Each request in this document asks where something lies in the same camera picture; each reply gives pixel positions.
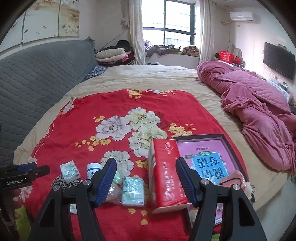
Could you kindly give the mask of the person's left hand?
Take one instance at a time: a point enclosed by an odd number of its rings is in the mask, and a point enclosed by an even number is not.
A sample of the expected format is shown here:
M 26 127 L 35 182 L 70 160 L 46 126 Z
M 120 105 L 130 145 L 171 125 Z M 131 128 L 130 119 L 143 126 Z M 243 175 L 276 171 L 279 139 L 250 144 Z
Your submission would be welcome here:
M 16 212 L 16 209 L 19 209 L 23 206 L 22 201 L 19 199 L 19 195 L 21 193 L 20 189 L 9 190 L 7 192 L 9 203 L 12 206 L 12 210 L 14 211 L 14 218 L 20 219 L 21 215 Z

